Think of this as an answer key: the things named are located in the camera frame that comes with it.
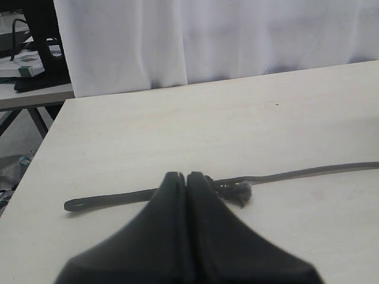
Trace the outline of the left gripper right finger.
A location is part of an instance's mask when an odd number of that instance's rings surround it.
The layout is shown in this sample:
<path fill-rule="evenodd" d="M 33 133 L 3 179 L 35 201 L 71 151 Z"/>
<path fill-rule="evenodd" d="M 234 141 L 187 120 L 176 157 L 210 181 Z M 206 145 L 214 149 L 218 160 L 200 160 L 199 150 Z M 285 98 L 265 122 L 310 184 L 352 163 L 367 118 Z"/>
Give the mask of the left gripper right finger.
<path fill-rule="evenodd" d="M 314 266 L 242 222 L 200 172 L 187 177 L 197 283 L 321 283 Z"/>

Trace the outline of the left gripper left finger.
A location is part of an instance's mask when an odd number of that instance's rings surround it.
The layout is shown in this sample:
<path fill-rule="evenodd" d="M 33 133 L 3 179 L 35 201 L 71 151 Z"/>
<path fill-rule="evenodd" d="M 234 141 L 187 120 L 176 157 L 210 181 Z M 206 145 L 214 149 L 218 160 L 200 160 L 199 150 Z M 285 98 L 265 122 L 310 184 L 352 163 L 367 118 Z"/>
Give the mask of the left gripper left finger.
<path fill-rule="evenodd" d="M 71 258 L 58 283 L 189 283 L 185 181 L 169 172 L 121 230 Z"/>

